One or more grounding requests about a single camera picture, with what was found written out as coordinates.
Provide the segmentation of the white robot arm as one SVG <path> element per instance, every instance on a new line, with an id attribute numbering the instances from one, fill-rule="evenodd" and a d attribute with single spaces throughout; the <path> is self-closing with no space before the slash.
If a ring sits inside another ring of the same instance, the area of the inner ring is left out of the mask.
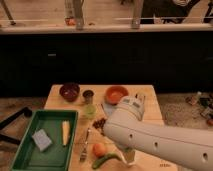
<path id="1" fill-rule="evenodd" d="M 120 149 L 135 149 L 195 171 L 213 171 L 213 131 L 162 126 L 142 120 L 144 101 L 125 96 L 104 124 Z"/>

